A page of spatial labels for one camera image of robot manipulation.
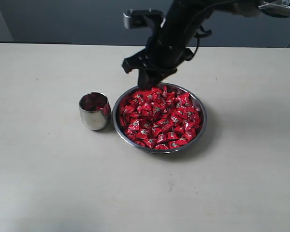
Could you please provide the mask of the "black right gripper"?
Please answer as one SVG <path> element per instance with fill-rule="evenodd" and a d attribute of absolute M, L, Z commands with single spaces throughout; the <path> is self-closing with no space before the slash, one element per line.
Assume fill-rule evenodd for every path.
<path fill-rule="evenodd" d="M 138 87 L 151 89 L 177 72 L 177 67 L 193 58 L 187 49 L 203 22 L 202 14 L 167 14 L 162 23 L 161 14 L 145 14 L 142 24 L 152 29 L 152 35 L 141 52 L 124 58 L 125 73 L 138 69 Z"/>

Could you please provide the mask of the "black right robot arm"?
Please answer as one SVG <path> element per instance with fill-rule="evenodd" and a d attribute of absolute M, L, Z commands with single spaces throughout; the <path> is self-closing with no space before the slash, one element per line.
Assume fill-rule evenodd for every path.
<path fill-rule="evenodd" d="M 197 43 L 212 35 L 202 26 L 213 12 L 225 12 L 244 17 L 260 13 L 274 18 L 290 17 L 290 0 L 174 0 L 167 12 L 160 10 L 133 10 L 123 14 L 127 29 L 150 28 L 151 36 L 145 48 L 125 58 L 125 73 L 138 70 L 138 87 L 150 89 L 177 72 L 185 61 L 196 55 L 188 48 L 191 39 Z"/>

